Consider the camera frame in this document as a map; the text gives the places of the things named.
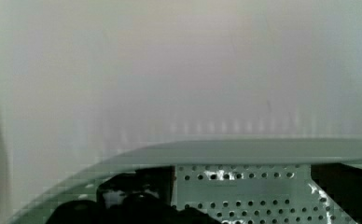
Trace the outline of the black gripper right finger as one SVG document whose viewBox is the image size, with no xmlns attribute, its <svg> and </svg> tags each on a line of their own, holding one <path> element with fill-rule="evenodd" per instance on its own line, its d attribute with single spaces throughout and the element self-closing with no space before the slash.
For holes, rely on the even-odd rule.
<svg viewBox="0 0 362 224">
<path fill-rule="evenodd" d="M 362 169 L 343 163 L 314 164 L 312 180 L 358 224 L 362 224 Z"/>
</svg>

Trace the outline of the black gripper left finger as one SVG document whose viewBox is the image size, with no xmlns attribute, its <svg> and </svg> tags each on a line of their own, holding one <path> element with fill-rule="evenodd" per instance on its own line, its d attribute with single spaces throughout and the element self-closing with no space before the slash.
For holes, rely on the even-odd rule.
<svg viewBox="0 0 362 224">
<path fill-rule="evenodd" d="M 58 205 L 45 224 L 221 224 L 196 208 L 173 207 L 174 182 L 173 166 L 121 173 L 99 185 L 94 201 Z"/>
</svg>

